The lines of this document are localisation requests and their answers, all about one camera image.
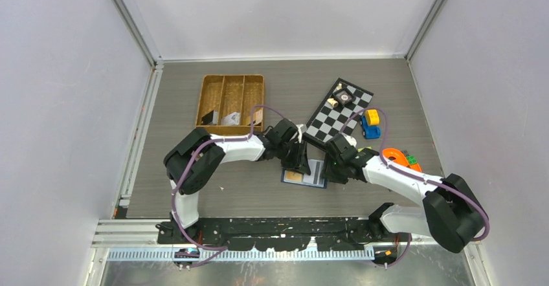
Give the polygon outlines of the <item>white credit card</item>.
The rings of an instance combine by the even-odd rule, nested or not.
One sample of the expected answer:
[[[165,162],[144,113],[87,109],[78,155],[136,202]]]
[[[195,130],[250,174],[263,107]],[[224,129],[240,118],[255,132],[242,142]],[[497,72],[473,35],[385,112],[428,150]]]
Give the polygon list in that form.
[[[309,159],[308,165],[311,170],[309,175],[304,175],[302,183],[306,186],[314,188],[326,188],[327,181],[322,177],[322,169],[324,165],[323,160]]]

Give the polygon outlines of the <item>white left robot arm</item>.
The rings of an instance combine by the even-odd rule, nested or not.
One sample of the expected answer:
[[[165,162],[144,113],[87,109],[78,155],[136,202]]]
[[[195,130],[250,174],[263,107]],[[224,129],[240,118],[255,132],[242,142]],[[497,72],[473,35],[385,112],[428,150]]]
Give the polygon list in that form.
[[[277,158],[287,168],[296,166],[310,173],[303,139],[305,131],[304,124],[296,125],[286,118],[263,132],[240,136],[215,135],[203,127],[195,128],[163,160],[172,185],[175,237],[183,243],[197,238],[199,191],[221,164]]]

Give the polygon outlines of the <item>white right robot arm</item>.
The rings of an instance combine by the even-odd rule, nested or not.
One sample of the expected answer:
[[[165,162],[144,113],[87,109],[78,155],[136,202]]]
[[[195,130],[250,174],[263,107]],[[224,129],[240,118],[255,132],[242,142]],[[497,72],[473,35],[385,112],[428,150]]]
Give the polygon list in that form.
[[[386,241],[394,233],[418,234],[459,253],[470,242],[487,237],[489,217],[461,176],[414,171],[378,151],[358,150],[352,140],[338,134],[326,143],[326,154],[337,176],[382,186],[415,203],[414,207],[393,204],[383,209],[369,224],[373,238]]]

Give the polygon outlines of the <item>blue card holder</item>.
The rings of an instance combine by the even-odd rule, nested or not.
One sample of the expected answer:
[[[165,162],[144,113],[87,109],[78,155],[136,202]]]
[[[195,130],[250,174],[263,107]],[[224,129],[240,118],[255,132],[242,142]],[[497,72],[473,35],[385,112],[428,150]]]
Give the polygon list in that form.
[[[324,161],[309,159],[308,165],[311,170],[310,175],[301,174],[295,171],[283,170],[281,182],[312,188],[326,189],[328,183],[327,180],[322,177]]]

